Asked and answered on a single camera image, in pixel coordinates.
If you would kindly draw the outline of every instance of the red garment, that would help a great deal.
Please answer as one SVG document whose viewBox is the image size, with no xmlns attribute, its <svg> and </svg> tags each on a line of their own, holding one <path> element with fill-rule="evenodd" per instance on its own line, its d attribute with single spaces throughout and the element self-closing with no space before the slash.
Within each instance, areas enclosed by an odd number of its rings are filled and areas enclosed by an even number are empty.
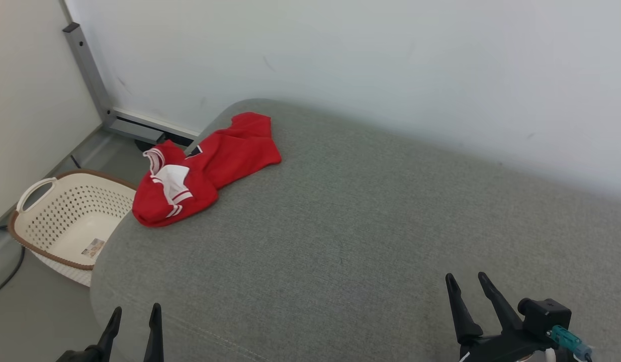
<svg viewBox="0 0 621 362">
<path fill-rule="evenodd" d="M 150 170 L 131 211 L 148 227 L 166 226 L 204 210 L 223 186 L 281 162 L 271 119 L 252 112 L 233 117 L 232 126 L 209 135 L 188 157 L 169 140 L 143 155 Z"/>
</svg>

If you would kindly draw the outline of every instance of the brown basket rim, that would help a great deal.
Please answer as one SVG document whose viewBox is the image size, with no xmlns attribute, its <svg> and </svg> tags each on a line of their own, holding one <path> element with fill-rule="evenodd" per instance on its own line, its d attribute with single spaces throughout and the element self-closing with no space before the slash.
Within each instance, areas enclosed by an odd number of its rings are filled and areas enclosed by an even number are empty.
<svg viewBox="0 0 621 362">
<path fill-rule="evenodd" d="M 73 171 L 69 171 L 69 172 L 64 172 L 62 174 L 59 174 L 58 176 L 56 176 L 55 178 L 57 179 L 61 179 L 63 177 L 67 177 L 70 176 L 72 174 L 77 174 L 77 173 L 86 173 L 86 174 L 91 174 L 92 176 L 98 176 L 101 178 L 105 178 L 108 179 L 109 181 L 113 181 L 115 183 L 121 184 L 123 186 L 126 186 L 128 188 L 131 188 L 132 190 L 136 191 L 136 186 L 132 183 L 129 183 L 127 181 L 124 181 L 124 179 L 120 179 L 114 176 L 110 176 L 104 172 L 100 172 L 100 171 L 94 171 L 91 169 L 76 169 Z M 85 264 L 80 264 L 80 263 L 75 263 L 73 261 L 69 261 L 67 259 L 64 259 L 62 257 L 56 256 L 51 254 L 50 252 L 47 252 L 45 250 L 42 250 L 40 248 L 38 248 L 37 246 L 32 245 L 31 243 L 29 243 L 28 241 L 26 241 L 24 238 L 22 238 L 21 236 L 18 235 L 18 233 L 16 232 L 16 220 L 18 219 L 19 213 L 17 210 L 14 210 L 13 213 L 11 214 L 11 217 L 9 218 L 9 233 L 11 234 L 11 236 L 13 236 L 13 238 L 18 241 L 18 243 L 22 244 L 25 248 L 29 249 L 30 251 L 36 252 L 44 257 L 48 257 L 49 259 L 51 259 L 52 261 L 57 261 L 60 264 L 64 264 L 66 266 L 70 266 L 71 268 L 76 268 L 79 270 L 94 270 L 94 266 L 93 265 L 85 265 Z"/>
</svg>

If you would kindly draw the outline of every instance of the basket handle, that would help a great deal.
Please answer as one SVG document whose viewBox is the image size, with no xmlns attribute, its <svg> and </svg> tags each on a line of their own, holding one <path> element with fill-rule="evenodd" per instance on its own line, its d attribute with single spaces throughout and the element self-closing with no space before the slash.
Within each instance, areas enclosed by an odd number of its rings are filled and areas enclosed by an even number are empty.
<svg viewBox="0 0 621 362">
<path fill-rule="evenodd" d="M 55 183 L 58 182 L 58 179 L 55 177 L 51 177 L 51 178 L 46 178 L 46 179 L 41 179 L 40 181 L 38 181 L 37 183 L 34 183 L 33 185 L 31 185 L 30 188 L 28 188 L 24 194 L 22 194 L 22 197 L 20 197 L 20 200 L 18 201 L 18 206 L 16 206 L 16 211 L 19 214 L 25 213 L 26 211 L 29 211 L 30 209 L 32 209 L 34 206 L 36 206 L 40 201 L 42 201 L 42 199 L 44 199 L 44 197 L 46 197 L 46 195 L 48 195 L 51 190 L 53 190 L 53 188 L 55 188 Z M 28 208 L 28 209 L 24 209 L 25 206 L 25 202 L 28 200 L 28 198 L 31 196 L 31 194 L 35 191 L 38 190 L 42 185 L 51 183 L 51 188 L 49 190 L 47 190 L 44 195 L 41 195 L 39 199 L 35 200 L 35 202 Z"/>
</svg>

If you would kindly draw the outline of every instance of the white plastic basket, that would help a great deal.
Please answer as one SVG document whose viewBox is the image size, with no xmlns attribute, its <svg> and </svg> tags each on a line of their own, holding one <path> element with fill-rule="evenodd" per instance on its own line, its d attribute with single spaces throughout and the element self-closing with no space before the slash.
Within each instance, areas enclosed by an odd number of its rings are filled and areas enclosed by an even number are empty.
<svg viewBox="0 0 621 362">
<path fill-rule="evenodd" d="M 51 188 L 24 209 L 30 195 L 45 184 Z M 43 179 L 20 198 L 9 231 L 53 270 L 90 286 L 98 254 L 131 210 L 135 190 L 131 183 L 84 169 Z"/>
</svg>

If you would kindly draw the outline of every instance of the white cable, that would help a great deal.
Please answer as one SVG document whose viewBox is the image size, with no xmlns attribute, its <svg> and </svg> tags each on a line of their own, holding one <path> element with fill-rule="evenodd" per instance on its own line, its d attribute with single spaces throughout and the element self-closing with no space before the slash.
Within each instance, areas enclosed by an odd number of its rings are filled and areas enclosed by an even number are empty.
<svg viewBox="0 0 621 362">
<path fill-rule="evenodd" d="M 545 360 L 547 362 L 556 362 L 556 352 L 552 348 L 545 350 Z"/>
<path fill-rule="evenodd" d="M 467 359 L 467 357 L 469 357 L 469 352 L 467 352 L 466 355 L 464 355 L 464 357 L 462 357 L 462 359 L 460 360 L 460 362 L 462 362 L 463 360 Z"/>
</svg>

